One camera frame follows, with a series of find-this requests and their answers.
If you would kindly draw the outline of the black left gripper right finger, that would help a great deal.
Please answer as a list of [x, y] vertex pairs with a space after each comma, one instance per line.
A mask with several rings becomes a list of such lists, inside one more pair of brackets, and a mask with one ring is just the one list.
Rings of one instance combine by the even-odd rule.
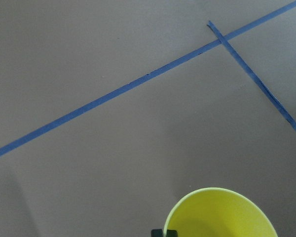
[[176, 230], [167, 230], [166, 237], [177, 237], [177, 231]]

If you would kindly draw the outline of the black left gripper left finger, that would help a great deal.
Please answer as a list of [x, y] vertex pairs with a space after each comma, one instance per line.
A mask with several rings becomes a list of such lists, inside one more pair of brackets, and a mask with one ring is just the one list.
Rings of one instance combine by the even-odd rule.
[[163, 237], [163, 230], [162, 229], [151, 230], [151, 237]]

